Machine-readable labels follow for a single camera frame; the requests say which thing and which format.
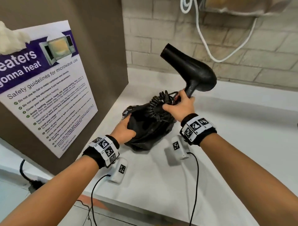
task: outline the wristband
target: wristband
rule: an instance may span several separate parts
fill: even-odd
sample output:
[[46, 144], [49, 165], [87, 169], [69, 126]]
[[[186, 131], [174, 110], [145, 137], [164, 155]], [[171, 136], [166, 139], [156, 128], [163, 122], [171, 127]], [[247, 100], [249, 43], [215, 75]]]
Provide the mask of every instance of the wristband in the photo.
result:
[[180, 134], [190, 145], [200, 146], [201, 141], [211, 133], [217, 133], [213, 124], [205, 118], [192, 113], [186, 116], [181, 122]]
[[98, 137], [90, 142], [89, 147], [83, 152], [93, 158], [99, 168], [105, 166], [109, 168], [112, 163], [119, 157], [119, 143], [112, 136], [106, 135], [103, 138]]

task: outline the microwave safety guidelines poster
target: microwave safety guidelines poster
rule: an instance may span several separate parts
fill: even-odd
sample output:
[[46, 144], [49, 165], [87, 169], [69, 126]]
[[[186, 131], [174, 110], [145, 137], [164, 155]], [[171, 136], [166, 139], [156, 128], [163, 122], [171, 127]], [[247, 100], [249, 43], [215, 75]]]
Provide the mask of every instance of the microwave safety guidelines poster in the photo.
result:
[[68, 21], [19, 31], [30, 43], [0, 55], [0, 101], [60, 158], [97, 107]]

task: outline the coiled white cable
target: coiled white cable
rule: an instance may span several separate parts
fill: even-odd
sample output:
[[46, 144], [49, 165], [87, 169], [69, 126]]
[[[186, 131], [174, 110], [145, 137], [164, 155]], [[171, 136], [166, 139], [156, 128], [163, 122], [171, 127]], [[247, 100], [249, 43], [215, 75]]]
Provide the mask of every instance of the coiled white cable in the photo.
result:
[[[180, 0], [180, 9], [181, 9], [181, 11], [183, 13], [185, 13], [185, 14], [188, 13], [190, 11], [190, 9], [191, 9], [192, 4], [193, 4], [193, 0], [189, 0], [188, 3], [186, 3], [186, 0]], [[221, 63], [221, 62], [224, 62], [225, 60], [229, 59], [239, 49], [241, 49], [248, 42], [248, 40], [250, 39], [250, 37], [251, 37], [251, 35], [252, 35], [253, 31], [254, 31], [254, 27], [256, 25], [256, 22], [257, 22], [257, 18], [254, 19], [254, 22], [252, 24], [252, 28], [250, 29], [250, 32], [249, 32], [249, 35], [248, 35], [247, 39], [237, 49], [235, 49], [230, 55], [228, 55], [226, 58], [224, 58], [222, 60], [215, 59], [212, 56], [212, 54], [211, 54], [211, 52], [210, 52], [210, 50], [208, 48], [208, 45], [207, 45], [207, 43], [206, 43], [206, 41], [205, 41], [205, 39], [204, 39], [204, 37], [202, 35], [202, 32], [200, 30], [200, 26], [199, 26], [199, 8], [198, 8], [198, 2], [197, 2], [197, 0], [194, 0], [194, 4], [195, 4], [195, 22], [196, 22], [196, 25], [197, 25], [198, 33], [199, 33], [199, 35], [201, 37], [201, 40], [202, 40], [202, 42], [203, 42], [203, 44], [204, 44], [204, 46], [206, 48], [206, 51], [207, 51], [209, 57], [214, 62]]]

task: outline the fluffy white object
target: fluffy white object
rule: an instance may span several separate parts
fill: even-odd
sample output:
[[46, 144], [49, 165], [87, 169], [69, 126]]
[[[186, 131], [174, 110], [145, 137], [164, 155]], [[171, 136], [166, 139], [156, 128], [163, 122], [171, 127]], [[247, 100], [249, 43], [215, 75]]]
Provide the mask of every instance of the fluffy white object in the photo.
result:
[[8, 55], [26, 48], [26, 43], [30, 43], [28, 34], [21, 31], [9, 30], [0, 21], [0, 54]]

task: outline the microwave image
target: microwave image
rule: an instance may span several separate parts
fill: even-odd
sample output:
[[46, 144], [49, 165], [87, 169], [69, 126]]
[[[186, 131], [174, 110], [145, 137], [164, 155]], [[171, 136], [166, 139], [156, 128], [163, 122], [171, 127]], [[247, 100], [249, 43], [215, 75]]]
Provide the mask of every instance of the microwave image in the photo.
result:
[[39, 46], [41, 47], [49, 65], [53, 65], [57, 60], [75, 52], [75, 47], [70, 35], [51, 41], [40, 42]]

